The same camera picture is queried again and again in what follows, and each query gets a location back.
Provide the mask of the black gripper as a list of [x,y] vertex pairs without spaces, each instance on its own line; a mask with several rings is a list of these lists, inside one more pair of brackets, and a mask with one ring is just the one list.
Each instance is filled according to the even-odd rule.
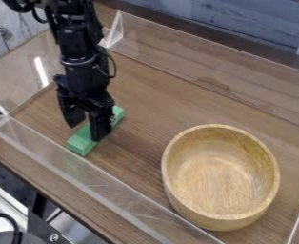
[[90,135],[99,141],[111,131],[114,100],[107,92],[110,55],[104,51],[76,56],[60,54],[63,74],[54,76],[60,113],[72,128],[88,112]]

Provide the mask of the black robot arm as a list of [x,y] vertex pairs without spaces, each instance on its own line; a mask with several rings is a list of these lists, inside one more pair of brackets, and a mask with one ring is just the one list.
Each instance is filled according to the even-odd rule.
[[90,138],[99,140],[111,131],[114,99],[107,92],[117,66],[99,46],[102,25],[94,0],[2,0],[16,13],[36,13],[34,19],[48,26],[59,47],[64,72],[52,80],[63,119],[70,127],[90,123]]

